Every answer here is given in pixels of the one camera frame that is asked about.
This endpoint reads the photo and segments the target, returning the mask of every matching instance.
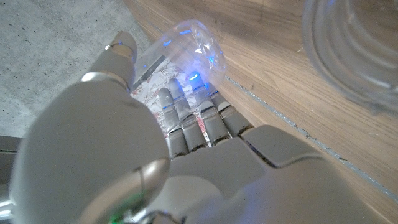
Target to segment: robotic hand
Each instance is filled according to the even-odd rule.
[[[106,49],[21,143],[14,223],[383,221],[316,150],[275,127],[253,128],[220,93],[204,94],[214,87],[200,74],[190,83],[212,147],[175,79],[159,92],[165,141],[149,109],[129,96],[134,39],[121,32]]]

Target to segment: concrete floor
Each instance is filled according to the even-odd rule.
[[[0,1],[0,136],[22,137],[121,30],[150,42],[122,1]]]

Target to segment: wooden floor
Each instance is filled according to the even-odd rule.
[[[183,20],[204,23],[228,63],[229,80],[220,92],[256,126],[277,126],[323,152],[327,146],[331,150],[325,156],[363,200],[386,220],[398,223],[398,204],[393,199],[398,195],[398,118],[370,115],[314,71],[303,49],[303,0],[124,2],[152,41]],[[331,155],[334,152],[340,160]],[[343,164],[347,161],[358,168],[356,172]],[[389,190],[391,197],[383,190]]]

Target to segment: robot finger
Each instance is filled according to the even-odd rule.
[[[189,150],[180,125],[177,110],[174,107],[173,97],[168,89],[161,88],[159,91],[159,98],[166,122],[168,133],[166,142],[169,147],[170,158],[173,159],[177,156],[184,156],[189,153]]]
[[[206,85],[213,93],[211,100],[232,137],[242,136],[253,128],[253,125],[218,90],[215,90],[211,83],[207,83]]]
[[[193,72],[191,74],[190,84],[196,101],[200,102],[198,109],[205,124],[210,144],[215,146],[224,140],[230,139],[231,136],[210,98],[209,86],[203,83],[199,73]]]
[[[196,116],[191,112],[181,84],[176,78],[169,80],[169,90],[189,152],[207,147],[206,139],[199,127]]]

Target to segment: clear plastic container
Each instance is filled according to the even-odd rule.
[[[190,106],[185,110],[193,113],[202,102],[195,98],[191,84],[201,83],[201,79],[210,96],[224,80],[226,72],[224,55],[216,39],[196,20],[183,21],[171,28],[139,56],[134,66],[136,79],[131,96],[152,110],[160,126],[164,124],[164,107],[159,92],[171,87],[171,79],[176,78],[180,83]]]
[[[303,41],[318,73],[347,98],[397,114],[397,1],[306,0]]]

